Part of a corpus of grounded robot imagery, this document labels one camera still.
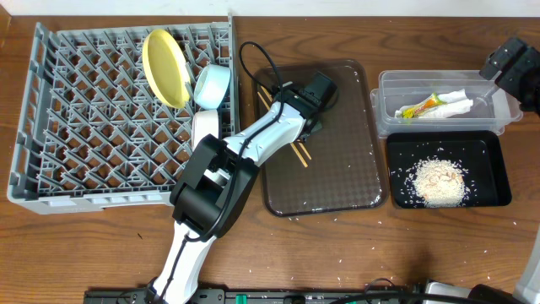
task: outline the wooden table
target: wooden table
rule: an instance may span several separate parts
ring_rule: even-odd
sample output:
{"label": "wooden table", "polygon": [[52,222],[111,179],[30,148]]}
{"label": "wooden table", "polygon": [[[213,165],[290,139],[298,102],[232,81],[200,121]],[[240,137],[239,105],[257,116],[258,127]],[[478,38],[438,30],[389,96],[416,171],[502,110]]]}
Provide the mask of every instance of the wooden table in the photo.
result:
{"label": "wooden table", "polygon": [[[224,20],[202,17],[15,17],[0,51],[0,193],[19,121],[35,22],[53,31]],[[479,69],[508,37],[540,46],[540,19],[236,18],[238,42],[265,46],[279,64],[353,58],[370,88],[387,69]],[[252,71],[267,66],[246,53]],[[242,125],[254,121],[251,82],[241,75]],[[362,289],[375,278],[398,285],[431,278],[513,291],[540,223],[540,118],[526,114],[500,137],[513,192],[508,207],[378,209],[279,219],[262,205],[261,184],[242,216],[213,245],[200,280],[229,288]],[[164,265],[171,208],[37,215],[5,197],[0,205],[0,301],[80,303],[95,287],[145,285]]]}

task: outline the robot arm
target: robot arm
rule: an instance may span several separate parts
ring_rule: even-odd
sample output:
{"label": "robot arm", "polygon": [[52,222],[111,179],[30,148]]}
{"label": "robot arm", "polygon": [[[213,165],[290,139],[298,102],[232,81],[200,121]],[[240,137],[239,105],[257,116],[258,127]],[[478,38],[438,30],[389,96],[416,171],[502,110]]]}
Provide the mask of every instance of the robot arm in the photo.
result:
{"label": "robot arm", "polygon": [[[224,140],[212,135],[201,140],[170,194],[175,205],[175,236],[165,267],[148,291],[148,302],[161,298],[169,304],[183,304],[191,298],[210,246],[240,216],[259,166],[279,148],[320,127],[318,113],[336,89],[328,77],[318,73],[305,89],[293,86],[284,91],[283,101],[273,102],[268,113],[243,132]],[[237,162],[242,144],[278,115],[282,102],[280,118],[251,140]],[[232,185],[234,173],[237,176]],[[229,191],[231,200],[219,220]],[[185,236],[202,236],[202,240],[187,242]]]}
{"label": "robot arm", "polygon": [[[278,113],[279,107],[280,103],[274,102],[272,108],[264,117],[259,119],[243,132],[235,136],[225,138],[224,141],[227,143],[227,149],[234,153],[238,153],[243,141],[253,132],[255,132],[260,126],[271,121]],[[285,104],[282,119],[280,119],[278,123],[274,123],[272,126],[268,127],[264,132],[257,135],[251,141],[251,144],[246,147],[243,157],[252,160],[255,166],[260,166],[279,148],[294,142],[300,136],[300,132],[302,131],[304,124],[305,119],[300,115],[300,113],[292,106]],[[216,138],[206,137],[200,144],[202,144],[204,147],[208,141],[216,140]],[[193,152],[193,155],[197,154],[198,151],[199,150],[196,149]],[[205,174],[206,178],[208,178],[208,176],[212,175],[208,173]],[[213,210],[214,214],[217,214],[218,212],[219,210],[217,208]],[[204,259],[208,254],[210,246],[216,240],[216,236],[212,236],[205,242],[185,242],[184,236],[186,234],[191,238],[199,237],[199,233],[190,228],[186,222],[180,223],[178,220],[175,221],[175,236],[169,251],[169,256],[167,257],[167,261],[165,262],[165,267],[161,272],[161,275],[156,279],[153,285],[153,288],[156,291],[156,296],[161,296],[165,286],[167,285],[167,279],[170,277],[170,272],[173,269],[173,265],[175,263],[179,265],[178,268],[175,269],[175,273],[173,274],[174,279],[170,282],[164,297],[165,301],[169,304],[185,303],[195,293],[197,289],[197,278],[199,271],[203,266]],[[177,253],[180,251],[182,243],[184,243],[183,253],[178,258],[178,261],[175,262]]]}

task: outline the food container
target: food container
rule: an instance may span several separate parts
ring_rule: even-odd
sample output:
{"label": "food container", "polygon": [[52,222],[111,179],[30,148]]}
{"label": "food container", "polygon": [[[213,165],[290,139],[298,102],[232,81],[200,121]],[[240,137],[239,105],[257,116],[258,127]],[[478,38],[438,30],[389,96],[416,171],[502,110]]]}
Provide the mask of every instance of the food container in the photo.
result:
{"label": "food container", "polygon": [[[448,118],[395,118],[402,106],[415,105],[433,93],[465,89],[473,100],[471,111]],[[379,76],[379,89],[371,91],[377,132],[380,138],[400,132],[478,131],[497,135],[505,126],[523,117],[519,101],[499,89],[493,80],[478,71],[385,71]]]}
{"label": "food container", "polygon": [[[492,132],[394,133],[386,140],[386,156],[391,195],[400,208],[506,206],[512,200],[499,138]],[[468,189],[459,204],[426,204],[413,190],[416,164],[429,159],[459,164]]]}

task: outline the pile of rice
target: pile of rice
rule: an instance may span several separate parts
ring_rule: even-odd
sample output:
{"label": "pile of rice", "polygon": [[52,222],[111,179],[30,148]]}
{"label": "pile of rice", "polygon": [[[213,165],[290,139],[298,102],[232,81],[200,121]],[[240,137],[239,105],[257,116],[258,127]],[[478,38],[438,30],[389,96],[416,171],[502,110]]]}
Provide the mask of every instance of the pile of rice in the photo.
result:
{"label": "pile of rice", "polygon": [[463,169],[457,163],[421,160],[407,171],[414,169],[416,172],[409,174],[406,181],[412,182],[413,194],[423,198],[426,207],[456,207],[469,191],[463,182]]}

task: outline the gray dish rack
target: gray dish rack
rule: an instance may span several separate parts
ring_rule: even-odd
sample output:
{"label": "gray dish rack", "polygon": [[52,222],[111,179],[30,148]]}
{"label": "gray dish rack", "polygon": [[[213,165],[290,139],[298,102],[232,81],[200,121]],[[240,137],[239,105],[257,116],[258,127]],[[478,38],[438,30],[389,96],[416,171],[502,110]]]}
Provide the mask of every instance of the gray dish rack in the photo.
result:
{"label": "gray dish rack", "polygon": [[[168,30],[192,81],[183,109],[159,102],[144,76],[144,38]],[[229,67],[221,135],[239,130],[235,33],[228,22],[98,30],[35,27],[8,198],[38,214],[168,204],[192,154],[193,89],[209,63]]]}

